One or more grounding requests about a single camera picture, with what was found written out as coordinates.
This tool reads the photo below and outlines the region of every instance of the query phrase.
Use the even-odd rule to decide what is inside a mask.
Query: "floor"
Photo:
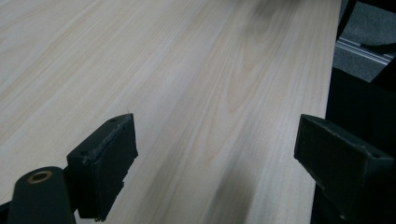
[[[340,18],[346,5],[347,0],[343,0]],[[341,38],[369,45],[395,43],[396,14],[358,3]],[[385,65],[336,46],[332,66],[355,77],[371,81]]]

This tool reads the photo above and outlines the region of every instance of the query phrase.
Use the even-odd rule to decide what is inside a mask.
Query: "table surface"
[[[0,0],[0,203],[134,113],[139,157],[107,223],[309,223],[293,150],[300,115],[326,110],[339,7]]]

